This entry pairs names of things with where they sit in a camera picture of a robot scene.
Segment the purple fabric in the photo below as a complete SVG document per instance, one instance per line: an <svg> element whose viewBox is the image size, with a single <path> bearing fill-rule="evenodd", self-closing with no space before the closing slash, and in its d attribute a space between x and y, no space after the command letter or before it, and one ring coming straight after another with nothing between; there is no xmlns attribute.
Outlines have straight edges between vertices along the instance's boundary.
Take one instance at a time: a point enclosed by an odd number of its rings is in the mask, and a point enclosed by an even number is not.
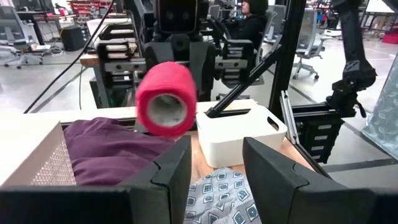
<svg viewBox="0 0 398 224"><path fill-rule="evenodd" d="M173 139L135 133L109 118L75 121L64 135L78 185L116 185L174 144Z"/></svg>

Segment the red cohesive bandage roll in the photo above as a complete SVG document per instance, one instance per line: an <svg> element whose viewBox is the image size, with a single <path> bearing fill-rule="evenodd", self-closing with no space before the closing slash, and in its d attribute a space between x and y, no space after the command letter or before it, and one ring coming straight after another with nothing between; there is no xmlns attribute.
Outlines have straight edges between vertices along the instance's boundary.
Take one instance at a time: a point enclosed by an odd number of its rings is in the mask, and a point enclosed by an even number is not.
<svg viewBox="0 0 398 224"><path fill-rule="evenodd" d="M195 82L187 67L175 62L160 63L146 73L138 86L138 120L152 134L184 134L193 126L196 93Z"/></svg>

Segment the black cable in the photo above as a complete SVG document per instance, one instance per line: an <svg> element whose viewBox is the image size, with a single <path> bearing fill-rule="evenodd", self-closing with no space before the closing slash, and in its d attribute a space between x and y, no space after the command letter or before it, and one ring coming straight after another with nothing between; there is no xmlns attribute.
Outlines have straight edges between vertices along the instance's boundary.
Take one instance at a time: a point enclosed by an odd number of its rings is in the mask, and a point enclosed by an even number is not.
<svg viewBox="0 0 398 224"><path fill-rule="evenodd" d="M80 67L80 75L79 75L79 108L81 110L81 76L83 75L83 65Z"/></svg>
<svg viewBox="0 0 398 224"><path fill-rule="evenodd" d="M94 39L95 34L98 32L98 30L104 23L104 20L107 18L109 12L111 11L111 8L112 8L114 2L115 2L115 0L112 0L111 4L108 7L108 10L105 12L105 15L99 22L98 27L95 29L95 31L91 35L90 39L87 41L86 45L84 46L84 48L80 52L80 54L73 60L73 62L70 65L68 65L68 67L64 71L61 72L61 74L59 74L57 77L55 77L55 79L44 89L44 91L27 107L27 109L24 111L24 114L28 113L35 106L35 104L41 99L41 97L43 97L45 95L45 93L51 88L51 86L54 85L54 83L58 79L60 79L70 68L72 68L72 66L80 59L80 57L86 53L88 46L90 45L91 41Z"/></svg>

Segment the black hair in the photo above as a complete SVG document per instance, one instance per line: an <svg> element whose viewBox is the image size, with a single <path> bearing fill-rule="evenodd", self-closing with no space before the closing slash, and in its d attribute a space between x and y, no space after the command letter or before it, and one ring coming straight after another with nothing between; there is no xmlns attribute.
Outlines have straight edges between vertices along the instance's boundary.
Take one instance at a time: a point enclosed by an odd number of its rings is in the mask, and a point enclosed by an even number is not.
<svg viewBox="0 0 398 224"><path fill-rule="evenodd" d="M265 14L268 9L268 0L244 0L249 3L251 14Z"/></svg>

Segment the speaker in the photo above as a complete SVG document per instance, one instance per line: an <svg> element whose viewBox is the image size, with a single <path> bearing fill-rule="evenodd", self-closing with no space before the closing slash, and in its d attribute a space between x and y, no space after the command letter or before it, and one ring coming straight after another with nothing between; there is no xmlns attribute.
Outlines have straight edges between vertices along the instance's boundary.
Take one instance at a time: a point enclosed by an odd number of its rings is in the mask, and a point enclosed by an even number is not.
<svg viewBox="0 0 398 224"><path fill-rule="evenodd" d="M85 46L81 28L77 25L64 27L61 32L61 39L66 51L80 50Z"/></svg>

